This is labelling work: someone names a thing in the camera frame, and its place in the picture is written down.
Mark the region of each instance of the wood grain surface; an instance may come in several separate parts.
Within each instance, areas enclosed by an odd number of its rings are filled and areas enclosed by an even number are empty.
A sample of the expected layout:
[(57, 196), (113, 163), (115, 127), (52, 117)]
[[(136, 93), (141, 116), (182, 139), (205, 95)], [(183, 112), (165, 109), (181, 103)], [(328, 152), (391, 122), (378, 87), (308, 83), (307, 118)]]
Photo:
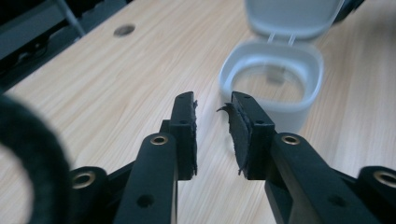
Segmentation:
[[(299, 135), (335, 169), (396, 169), (396, 1), (366, 1), (314, 44), (325, 74)], [(123, 24), (135, 30), (113, 32)], [(174, 98), (198, 100), (198, 176), (180, 182), (179, 223), (274, 223), (264, 183), (238, 175), (218, 73), (231, 50), (257, 38), (243, 1), (136, 0), (7, 94), (55, 131), (72, 168), (111, 173), (133, 161), (145, 136), (169, 119)], [(258, 81), (241, 85), (256, 94)], [(30, 185), (0, 150), (0, 222), (24, 223)]]

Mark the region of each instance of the hinged lid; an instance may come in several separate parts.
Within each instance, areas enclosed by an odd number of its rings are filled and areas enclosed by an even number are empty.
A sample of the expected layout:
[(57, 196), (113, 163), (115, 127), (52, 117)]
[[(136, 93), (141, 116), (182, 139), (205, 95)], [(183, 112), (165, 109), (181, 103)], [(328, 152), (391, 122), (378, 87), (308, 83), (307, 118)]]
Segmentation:
[(311, 39), (327, 31), (344, 0), (246, 0), (251, 28), (260, 35)]

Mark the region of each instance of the black cable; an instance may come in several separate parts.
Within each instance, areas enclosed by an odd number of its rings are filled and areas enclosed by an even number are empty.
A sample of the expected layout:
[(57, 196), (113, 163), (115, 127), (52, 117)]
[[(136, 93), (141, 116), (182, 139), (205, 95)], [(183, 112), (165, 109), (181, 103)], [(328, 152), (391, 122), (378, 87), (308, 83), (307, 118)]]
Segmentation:
[(21, 160), (34, 188), (29, 223), (68, 223), (69, 166), (55, 135), (30, 111), (0, 95), (0, 143)]

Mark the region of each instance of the white plastic container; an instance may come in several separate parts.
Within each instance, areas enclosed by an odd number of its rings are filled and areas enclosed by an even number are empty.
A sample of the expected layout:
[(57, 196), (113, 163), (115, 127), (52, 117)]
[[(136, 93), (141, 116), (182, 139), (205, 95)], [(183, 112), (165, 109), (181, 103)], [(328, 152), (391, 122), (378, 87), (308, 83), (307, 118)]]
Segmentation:
[(257, 40), (237, 46), (219, 73), (221, 94), (231, 100), (233, 81), (241, 71), (258, 65), (285, 68), (304, 88), (302, 100), (282, 103), (257, 99), (280, 133), (297, 133), (320, 90), (323, 60), (307, 41), (326, 32), (343, 0), (246, 0), (251, 29)]

